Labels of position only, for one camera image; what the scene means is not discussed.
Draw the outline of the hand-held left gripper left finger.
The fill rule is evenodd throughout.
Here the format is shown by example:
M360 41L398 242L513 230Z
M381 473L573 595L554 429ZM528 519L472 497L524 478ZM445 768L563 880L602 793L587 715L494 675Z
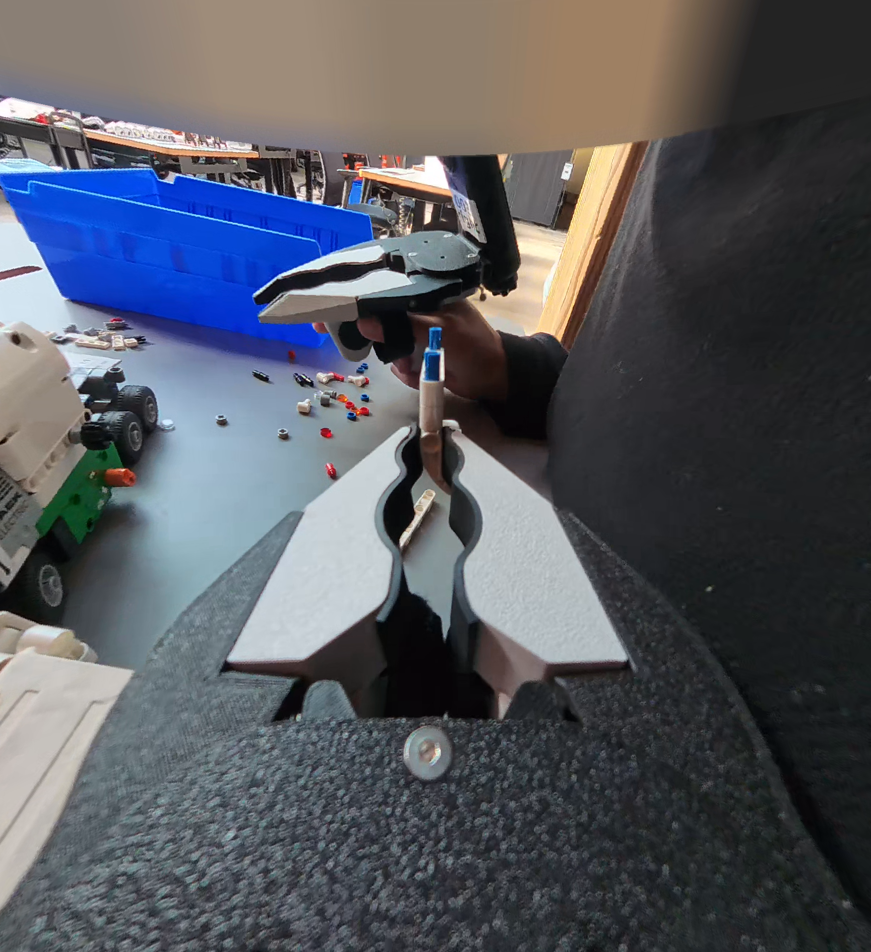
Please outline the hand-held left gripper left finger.
M418 427L403 426L300 515L227 667L331 681L358 714L387 707L386 631L405 588L399 541L415 514Z

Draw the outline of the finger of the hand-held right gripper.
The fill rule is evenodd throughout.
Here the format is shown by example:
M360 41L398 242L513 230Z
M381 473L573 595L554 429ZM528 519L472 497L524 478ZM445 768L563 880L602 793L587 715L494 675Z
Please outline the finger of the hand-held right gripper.
M256 293L263 324L341 324L358 319L358 305L375 294L401 292L410 277L390 269L305 271L275 278Z
M316 258L277 275L253 293L255 300L343 298L393 289L387 247L370 242Z

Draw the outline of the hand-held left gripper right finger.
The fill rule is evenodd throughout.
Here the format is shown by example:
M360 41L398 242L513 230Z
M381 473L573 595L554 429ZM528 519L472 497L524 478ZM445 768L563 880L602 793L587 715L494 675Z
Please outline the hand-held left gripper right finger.
M443 430L453 567L451 718L497 718L525 684L600 675L630 655L553 505L461 430Z

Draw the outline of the white lego beam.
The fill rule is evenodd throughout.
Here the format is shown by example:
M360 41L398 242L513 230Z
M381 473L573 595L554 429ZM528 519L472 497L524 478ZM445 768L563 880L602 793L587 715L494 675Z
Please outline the white lego beam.
M425 521L427 515L430 513L434 505L435 498L435 490L431 488L424 490L418 497L418 500L414 506L413 516L406 526L406 529L402 531L398 541L398 548L400 552L405 552L414 535Z

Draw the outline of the white lego connector blue pin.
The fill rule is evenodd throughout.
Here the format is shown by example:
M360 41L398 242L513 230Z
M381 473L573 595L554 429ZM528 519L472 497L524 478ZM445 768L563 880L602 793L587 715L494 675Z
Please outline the white lego connector blue pin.
M429 477L452 491L443 471L444 350L442 328L430 327L419 373L419 450Z

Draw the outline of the person's right forearm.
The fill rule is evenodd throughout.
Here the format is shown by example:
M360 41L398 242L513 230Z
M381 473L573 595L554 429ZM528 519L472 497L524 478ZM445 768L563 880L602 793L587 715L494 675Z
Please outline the person's right forearm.
M503 435L543 441L548 411L568 351L554 336L500 332L506 367L506 395L489 402L489 415Z

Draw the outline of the scattered small lego pieces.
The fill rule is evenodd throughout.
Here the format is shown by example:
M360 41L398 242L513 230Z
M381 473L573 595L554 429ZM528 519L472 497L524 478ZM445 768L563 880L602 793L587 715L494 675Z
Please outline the scattered small lego pieces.
M188 475L230 487L289 485L329 480L326 463L343 470L352 409L323 391L357 391L334 372L318 351L224 335L207 339L164 339L147 352L147 379L155 385L163 416L175 429L161 432L168 452Z

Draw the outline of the pile of tan lego plates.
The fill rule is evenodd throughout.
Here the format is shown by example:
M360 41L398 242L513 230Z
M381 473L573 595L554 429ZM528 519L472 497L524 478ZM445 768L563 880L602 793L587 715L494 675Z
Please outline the pile of tan lego plates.
M95 351L134 351L149 343L145 335L136 334L122 318L110 318L100 327L80 328L72 324L59 331L46 331L45 336L59 346L73 344Z

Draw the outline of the white lego truck container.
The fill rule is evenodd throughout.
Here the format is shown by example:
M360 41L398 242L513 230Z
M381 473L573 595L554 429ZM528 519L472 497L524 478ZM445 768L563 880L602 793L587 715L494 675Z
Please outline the white lego truck container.
M0 611L0 911L36 862L132 670Z

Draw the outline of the person's right hand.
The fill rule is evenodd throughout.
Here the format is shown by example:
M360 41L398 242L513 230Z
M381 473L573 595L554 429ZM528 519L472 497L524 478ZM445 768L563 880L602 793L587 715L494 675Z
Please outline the person's right hand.
M444 305L433 313L409 313L417 346L428 344L432 327L441 328L444 382L454 395L499 403L508 396L508 362L501 336L469 300Z

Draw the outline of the black office chair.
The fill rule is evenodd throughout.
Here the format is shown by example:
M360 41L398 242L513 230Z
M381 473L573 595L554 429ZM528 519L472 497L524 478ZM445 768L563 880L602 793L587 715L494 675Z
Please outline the black office chair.
M370 197L371 183L362 176L361 170L343 168L336 173L342 184L339 207L366 215L372 224L374 237L394 237L398 232L397 213Z

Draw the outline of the wooden office desk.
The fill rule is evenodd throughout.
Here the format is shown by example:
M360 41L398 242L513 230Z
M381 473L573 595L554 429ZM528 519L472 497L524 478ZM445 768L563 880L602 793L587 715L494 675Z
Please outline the wooden office desk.
M422 166L412 166L407 170L364 167L359 170L359 177L365 183L365 198L369 198L373 187L382 186L400 196L434 205L451 205L453 202L445 170L436 156L425 156Z

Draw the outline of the blue plastic storage bin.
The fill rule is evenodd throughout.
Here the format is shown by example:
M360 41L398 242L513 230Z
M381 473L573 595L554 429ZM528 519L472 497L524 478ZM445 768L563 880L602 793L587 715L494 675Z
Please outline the blue plastic storage bin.
M359 212L149 170L0 173L0 186L63 298L304 348L326 338L260 323L254 292L373 239Z

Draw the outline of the long wooden workbench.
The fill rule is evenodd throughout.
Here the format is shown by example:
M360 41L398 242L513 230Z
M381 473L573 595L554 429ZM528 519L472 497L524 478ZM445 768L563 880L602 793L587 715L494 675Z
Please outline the long wooden workbench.
M178 133L157 126L113 123L104 129L86 128L86 138L102 145L122 146L166 157L259 159L249 144L214 136Z

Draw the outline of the person's black sweater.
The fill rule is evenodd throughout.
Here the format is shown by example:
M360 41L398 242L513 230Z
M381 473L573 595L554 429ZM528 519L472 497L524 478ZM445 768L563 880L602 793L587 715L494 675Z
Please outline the person's black sweater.
M548 446L871 918L871 97L647 149Z

